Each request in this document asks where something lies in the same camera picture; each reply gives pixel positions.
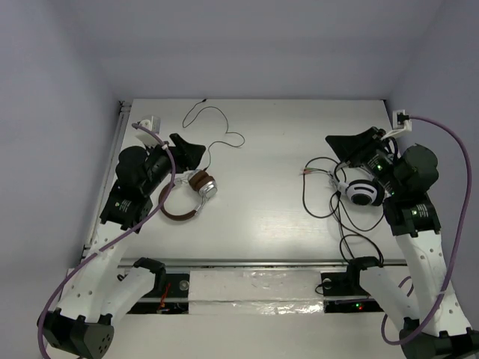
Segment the brown silver headphones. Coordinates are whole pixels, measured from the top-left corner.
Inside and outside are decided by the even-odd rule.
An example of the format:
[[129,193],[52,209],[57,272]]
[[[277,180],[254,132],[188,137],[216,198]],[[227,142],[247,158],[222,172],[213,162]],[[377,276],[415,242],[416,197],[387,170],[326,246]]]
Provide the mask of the brown silver headphones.
[[172,221],[183,222],[193,219],[201,212],[205,204],[212,197],[214,197],[218,191],[216,180],[213,176],[209,175],[206,170],[195,170],[187,176],[176,177],[174,180],[173,188],[181,186],[182,184],[187,184],[190,189],[199,196],[200,202],[194,209],[185,214],[171,214],[165,208],[164,204],[164,199],[166,199],[167,197],[167,191],[169,188],[169,185],[165,185],[159,194],[159,203],[162,203],[162,205],[160,206],[160,211],[166,218]]

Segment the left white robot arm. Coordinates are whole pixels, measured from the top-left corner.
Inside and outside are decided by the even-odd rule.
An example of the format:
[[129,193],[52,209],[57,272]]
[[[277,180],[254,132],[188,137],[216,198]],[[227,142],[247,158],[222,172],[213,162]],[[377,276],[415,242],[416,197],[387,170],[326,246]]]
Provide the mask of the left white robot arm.
[[155,147],[131,146],[120,151],[116,180],[100,214],[100,223],[120,227],[114,239],[98,239],[88,255],[51,294],[37,321],[37,342],[43,358],[47,346],[79,358],[103,358],[112,344],[115,325],[144,295],[158,295],[166,286],[165,266],[140,258],[132,274],[118,280],[120,261],[141,227],[160,209],[152,193],[169,177],[198,168],[206,150],[177,133],[169,142],[148,132]]

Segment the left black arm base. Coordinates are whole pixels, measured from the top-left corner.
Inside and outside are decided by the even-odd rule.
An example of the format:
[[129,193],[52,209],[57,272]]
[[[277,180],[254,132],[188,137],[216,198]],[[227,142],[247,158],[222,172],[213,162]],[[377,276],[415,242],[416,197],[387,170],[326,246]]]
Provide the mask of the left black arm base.
[[153,289],[132,306],[128,314],[188,314],[190,274],[184,271],[169,272],[164,263],[142,257],[133,268],[152,270],[155,276]]

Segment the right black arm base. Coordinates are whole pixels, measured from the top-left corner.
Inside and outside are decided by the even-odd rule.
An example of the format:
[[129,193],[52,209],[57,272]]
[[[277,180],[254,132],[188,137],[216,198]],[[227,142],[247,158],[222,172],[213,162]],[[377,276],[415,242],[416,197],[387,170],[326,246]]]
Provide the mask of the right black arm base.
[[323,272],[315,292],[324,297],[325,313],[379,313],[382,308],[359,285],[362,271],[382,267],[376,257],[351,259],[344,271]]

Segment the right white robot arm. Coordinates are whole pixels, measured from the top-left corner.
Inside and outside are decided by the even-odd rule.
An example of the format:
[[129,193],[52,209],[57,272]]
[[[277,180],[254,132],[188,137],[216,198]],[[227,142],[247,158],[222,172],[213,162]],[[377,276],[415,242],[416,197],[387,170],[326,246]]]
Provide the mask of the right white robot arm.
[[375,127],[358,135],[328,135],[340,162],[366,170],[385,190],[385,219],[406,260],[412,296],[371,260],[351,265],[345,283],[355,294],[367,292],[396,327],[389,345],[406,358],[468,358],[478,353],[478,331],[466,318],[451,284],[452,261],[442,250],[441,225],[428,190],[439,178],[433,151],[419,144],[401,156],[388,153],[386,133]]

